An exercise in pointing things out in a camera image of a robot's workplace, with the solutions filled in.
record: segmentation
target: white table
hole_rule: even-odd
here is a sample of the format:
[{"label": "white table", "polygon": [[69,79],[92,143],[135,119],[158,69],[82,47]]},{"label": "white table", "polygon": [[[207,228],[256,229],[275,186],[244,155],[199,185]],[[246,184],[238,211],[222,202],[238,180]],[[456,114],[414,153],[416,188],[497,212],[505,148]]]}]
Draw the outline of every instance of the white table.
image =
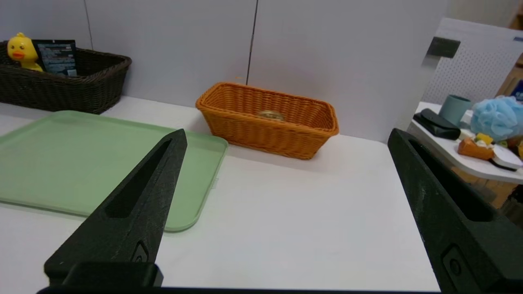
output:
[{"label": "white table", "polygon": [[[0,134],[48,114],[0,104]],[[104,115],[209,132],[194,108],[131,97]],[[218,178],[196,225],[164,234],[164,286],[439,290],[385,144],[338,135],[310,161],[230,146]],[[0,292],[44,288],[83,220],[0,203]]]},{"label": "white table", "polygon": [[[416,109],[416,113],[422,111],[425,108],[429,108],[435,113],[438,113],[441,105],[420,102],[418,109]],[[523,184],[522,168],[516,172],[511,172],[502,168],[498,168],[488,161],[458,154],[458,145],[460,140],[448,140],[435,137],[419,123],[414,121],[414,119],[412,120],[412,123],[416,128],[416,134],[421,136],[420,139],[428,142],[459,169],[479,178]]]}]

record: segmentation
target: dark brown wicker basket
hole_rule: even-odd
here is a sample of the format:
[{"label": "dark brown wicker basket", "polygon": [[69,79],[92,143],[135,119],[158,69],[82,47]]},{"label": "dark brown wicker basket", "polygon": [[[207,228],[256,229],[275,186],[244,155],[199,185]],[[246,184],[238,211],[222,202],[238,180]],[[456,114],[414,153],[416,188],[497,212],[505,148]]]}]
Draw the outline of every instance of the dark brown wicker basket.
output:
[{"label": "dark brown wicker basket", "polygon": [[0,102],[100,114],[120,99],[130,64],[129,57],[76,49],[78,77],[59,76],[21,68],[0,42]]}]

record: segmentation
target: gray mug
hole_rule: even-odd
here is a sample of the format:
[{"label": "gray mug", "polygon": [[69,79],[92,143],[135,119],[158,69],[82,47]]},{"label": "gray mug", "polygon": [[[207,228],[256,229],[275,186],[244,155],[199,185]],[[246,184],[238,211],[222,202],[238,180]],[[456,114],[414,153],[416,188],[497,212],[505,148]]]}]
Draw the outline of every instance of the gray mug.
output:
[{"label": "gray mug", "polygon": [[470,100],[456,95],[449,95],[443,103],[439,116],[450,121],[456,127],[459,127],[459,122],[472,103]]}]

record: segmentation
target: rubber duck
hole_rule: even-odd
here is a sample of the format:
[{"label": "rubber duck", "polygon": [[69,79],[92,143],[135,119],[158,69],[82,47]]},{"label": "rubber duck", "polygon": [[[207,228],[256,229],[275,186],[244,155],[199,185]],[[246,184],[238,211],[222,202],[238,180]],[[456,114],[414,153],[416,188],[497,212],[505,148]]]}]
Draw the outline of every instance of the rubber duck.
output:
[{"label": "rubber duck", "polygon": [[21,66],[25,69],[34,71],[43,71],[36,63],[38,54],[33,46],[31,39],[27,38],[23,33],[19,32],[15,37],[12,37],[7,43],[7,55],[15,61],[19,61]]}]

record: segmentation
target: green plastic tray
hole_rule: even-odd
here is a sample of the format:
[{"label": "green plastic tray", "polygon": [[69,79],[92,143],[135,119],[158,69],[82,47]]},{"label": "green plastic tray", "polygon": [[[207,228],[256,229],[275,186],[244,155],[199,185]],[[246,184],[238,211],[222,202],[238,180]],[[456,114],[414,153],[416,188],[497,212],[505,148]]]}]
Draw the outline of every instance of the green plastic tray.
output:
[{"label": "green plastic tray", "polygon": [[[173,129],[59,111],[0,137],[0,200],[88,216]],[[186,132],[166,231],[198,220],[228,143]]]}]

